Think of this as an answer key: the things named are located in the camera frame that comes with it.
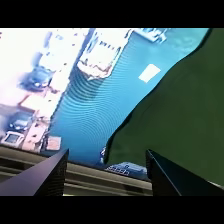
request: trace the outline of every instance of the screen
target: screen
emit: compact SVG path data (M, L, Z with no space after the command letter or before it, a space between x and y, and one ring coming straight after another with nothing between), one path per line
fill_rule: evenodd
M146 180L146 168L129 161L105 165L104 147L207 31L0 28L1 143L9 131L19 132L21 150L52 155L69 149L74 163ZM27 113L30 122L21 119Z

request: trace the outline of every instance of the blue water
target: blue water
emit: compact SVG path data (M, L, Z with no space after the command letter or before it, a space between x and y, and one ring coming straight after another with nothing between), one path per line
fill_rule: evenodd
M161 45L132 33L112 75L104 80L86 81L74 66L50 132L62 137L61 148L70 149L69 159L96 164L116 128L166 72L198 46L207 30L174 28ZM138 77L148 64L161 72L146 84Z

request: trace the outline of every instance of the white rectangular object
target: white rectangular object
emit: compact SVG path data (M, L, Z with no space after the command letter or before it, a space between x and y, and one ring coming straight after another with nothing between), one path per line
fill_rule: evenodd
M142 74L138 77L140 80L147 83L151 78L157 75L161 70L154 64L149 64Z

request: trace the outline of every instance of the dark green surface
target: dark green surface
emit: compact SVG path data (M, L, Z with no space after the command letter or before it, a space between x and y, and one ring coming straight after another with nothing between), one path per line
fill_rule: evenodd
M224 29L171 68L109 140L109 163L145 165L151 149L224 185Z

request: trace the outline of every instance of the white boat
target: white boat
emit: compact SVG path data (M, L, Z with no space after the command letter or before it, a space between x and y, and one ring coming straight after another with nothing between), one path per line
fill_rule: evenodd
M77 64L88 80L111 75L132 31L131 28L96 28Z

